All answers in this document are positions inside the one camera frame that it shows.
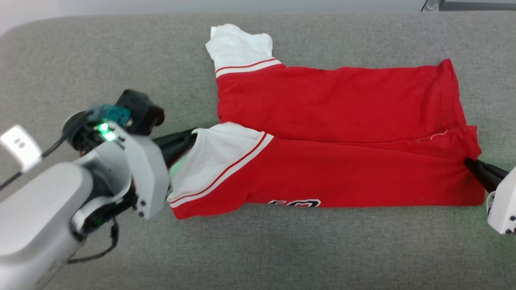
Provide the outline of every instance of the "shirt sleeve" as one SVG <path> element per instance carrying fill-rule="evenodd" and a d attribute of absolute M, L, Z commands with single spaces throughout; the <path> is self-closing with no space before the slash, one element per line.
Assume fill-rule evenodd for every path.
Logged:
<path fill-rule="evenodd" d="M 272 57 L 270 35 L 252 35 L 233 24 L 212 27 L 206 49 L 214 61 L 216 77 L 281 64 Z"/>

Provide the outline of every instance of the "red and white jersey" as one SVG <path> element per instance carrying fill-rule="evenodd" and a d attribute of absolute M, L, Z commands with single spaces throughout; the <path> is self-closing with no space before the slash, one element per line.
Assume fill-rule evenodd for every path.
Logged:
<path fill-rule="evenodd" d="M 226 24 L 206 44 L 221 124 L 198 129 L 172 174 L 177 218 L 245 202 L 302 206 L 480 205 L 464 165 L 481 153 L 452 63 L 321 70 L 272 57 L 267 34 Z"/>

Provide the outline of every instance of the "white background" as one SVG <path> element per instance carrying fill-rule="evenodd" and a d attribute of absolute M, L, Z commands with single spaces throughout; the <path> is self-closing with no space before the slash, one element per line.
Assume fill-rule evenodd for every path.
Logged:
<path fill-rule="evenodd" d="M 0 0 L 0 35 L 68 15 L 137 13 L 344 13 L 420 11 L 425 0 Z"/>

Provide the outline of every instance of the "gray fabric surface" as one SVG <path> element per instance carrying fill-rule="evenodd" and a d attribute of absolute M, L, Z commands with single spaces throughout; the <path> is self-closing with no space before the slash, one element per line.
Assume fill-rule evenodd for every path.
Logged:
<path fill-rule="evenodd" d="M 166 110 L 154 134 L 217 122 L 209 27 L 269 33 L 290 66 L 403 67 L 451 58 L 482 159 L 516 165 L 516 13 L 161 15 L 37 22 L 0 38 L 0 131 L 22 124 L 46 148 L 65 119 L 123 89 Z M 76 158 L 64 146 L 7 190 Z M 18 166 L 0 151 L 1 179 Z M 294 208 L 245 205 L 177 221 L 164 209 L 120 217 L 104 259 L 68 266 L 48 289 L 514 289 L 516 237 L 479 207 Z M 107 229 L 79 253 L 109 245 Z"/>

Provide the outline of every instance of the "green led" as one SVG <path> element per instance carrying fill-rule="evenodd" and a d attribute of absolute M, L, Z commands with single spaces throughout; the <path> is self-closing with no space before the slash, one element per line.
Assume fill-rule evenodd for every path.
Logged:
<path fill-rule="evenodd" d="M 107 133 L 102 133 L 102 137 L 104 137 L 104 139 L 106 139 L 106 141 L 113 141 L 117 138 L 117 134 L 115 134 L 113 132 L 107 132 Z"/>
<path fill-rule="evenodd" d="M 105 132 L 109 130 L 109 125 L 107 123 L 102 123 L 99 125 L 99 131 L 100 132 Z"/>

